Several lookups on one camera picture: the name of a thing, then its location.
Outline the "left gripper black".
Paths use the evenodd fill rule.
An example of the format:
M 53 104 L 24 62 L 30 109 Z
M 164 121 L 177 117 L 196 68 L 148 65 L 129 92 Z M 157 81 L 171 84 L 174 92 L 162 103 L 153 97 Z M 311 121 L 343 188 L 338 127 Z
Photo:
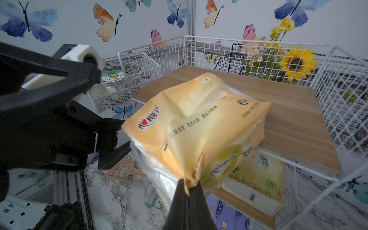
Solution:
M 52 57 L 1 43 L 1 115 L 39 114 L 100 83 L 102 58 L 89 45 L 64 44 Z M 118 146 L 124 120 L 102 118 L 70 101 L 26 121 L 1 118 L 1 172 L 16 168 L 77 172 L 98 153 L 110 170 L 131 152 Z

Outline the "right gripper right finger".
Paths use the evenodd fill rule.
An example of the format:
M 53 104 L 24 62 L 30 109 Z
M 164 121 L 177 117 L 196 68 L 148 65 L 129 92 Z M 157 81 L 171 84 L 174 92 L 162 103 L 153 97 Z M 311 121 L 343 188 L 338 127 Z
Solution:
M 189 190 L 189 230 L 216 230 L 200 182 Z

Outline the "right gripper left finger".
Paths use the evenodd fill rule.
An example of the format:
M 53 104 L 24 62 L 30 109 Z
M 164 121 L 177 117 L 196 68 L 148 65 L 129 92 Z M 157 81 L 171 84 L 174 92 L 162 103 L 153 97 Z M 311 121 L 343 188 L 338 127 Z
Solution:
M 170 211 L 163 230 L 187 230 L 188 229 L 188 205 L 189 197 L 185 192 L 185 183 L 180 179 L 177 183 Z

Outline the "orange-yellow tissue pack top shelf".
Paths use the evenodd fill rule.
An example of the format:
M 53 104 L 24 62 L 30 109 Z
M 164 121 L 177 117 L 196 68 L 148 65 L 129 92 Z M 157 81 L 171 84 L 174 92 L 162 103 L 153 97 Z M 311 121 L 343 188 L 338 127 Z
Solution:
M 208 194 L 259 146 L 270 107 L 207 72 L 158 93 L 122 129 L 169 210 L 178 180 Z

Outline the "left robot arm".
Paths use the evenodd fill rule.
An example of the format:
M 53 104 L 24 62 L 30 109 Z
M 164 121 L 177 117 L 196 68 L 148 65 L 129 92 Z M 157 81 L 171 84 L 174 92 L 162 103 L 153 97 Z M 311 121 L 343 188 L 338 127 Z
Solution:
M 89 45 L 65 44 L 47 56 L 1 43 L 1 228 L 89 229 L 85 201 L 61 205 L 9 192 L 15 168 L 74 173 L 88 156 L 109 170 L 131 151 L 117 144 L 123 120 L 102 118 L 76 101 L 101 82 L 105 63 Z

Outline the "purple tissue pack right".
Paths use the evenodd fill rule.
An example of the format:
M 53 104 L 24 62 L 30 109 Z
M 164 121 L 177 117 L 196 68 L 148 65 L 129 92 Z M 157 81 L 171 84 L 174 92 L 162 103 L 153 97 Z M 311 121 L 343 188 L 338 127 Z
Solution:
M 251 219 L 213 195 L 206 199 L 217 230 L 250 230 Z

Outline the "green-white tissue pack middle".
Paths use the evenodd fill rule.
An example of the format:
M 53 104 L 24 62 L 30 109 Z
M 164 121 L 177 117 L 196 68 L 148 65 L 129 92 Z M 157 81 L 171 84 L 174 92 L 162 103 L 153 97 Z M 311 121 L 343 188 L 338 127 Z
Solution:
M 272 217 L 284 204 L 284 163 L 254 150 L 221 183 L 221 188 Z

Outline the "round green-lidded jar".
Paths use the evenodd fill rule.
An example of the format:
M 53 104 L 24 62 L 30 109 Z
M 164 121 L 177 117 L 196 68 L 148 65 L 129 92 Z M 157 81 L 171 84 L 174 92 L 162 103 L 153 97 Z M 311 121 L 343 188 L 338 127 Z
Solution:
M 102 80 L 108 94 L 118 92 L 127 87 L 122 71 L 108 71 L 102 75 Z

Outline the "teal small brush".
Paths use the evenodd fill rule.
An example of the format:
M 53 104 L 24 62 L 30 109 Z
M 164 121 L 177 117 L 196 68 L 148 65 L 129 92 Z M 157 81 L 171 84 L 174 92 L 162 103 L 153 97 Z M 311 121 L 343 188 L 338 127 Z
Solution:
M 158 194 L 156 192 L 156 189 L 154 187 L 150 188 L 145 194 L 145 206 L 148 208 L 153 208 L 157 199 Z

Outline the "pink plastic scoop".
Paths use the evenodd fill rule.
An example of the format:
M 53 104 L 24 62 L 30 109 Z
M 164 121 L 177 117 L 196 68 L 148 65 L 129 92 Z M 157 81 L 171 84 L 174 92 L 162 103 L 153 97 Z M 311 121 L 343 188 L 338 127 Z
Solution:
M 133 160 L 122 159 L 106 173 L 106 177 L 125 182 L 131 175 L 146 176 L 146 174 L 135 167 Z

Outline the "artificial flower bouquet in pot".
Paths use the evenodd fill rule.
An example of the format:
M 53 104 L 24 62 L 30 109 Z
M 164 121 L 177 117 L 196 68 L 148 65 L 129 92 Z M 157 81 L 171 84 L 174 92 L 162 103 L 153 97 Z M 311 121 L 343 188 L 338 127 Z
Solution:
M 267 38 L 257 37 L 254 25 L 246 26 L 241 42 L 241 61 L 247 76 L 290 83 L 306 79 L 316 70 L 318 62 L 308 46 L 292 45 L 287 48 L 281 39 L 291 32 L 296 22 L 290 18 L 281 20 L 272 28 Z

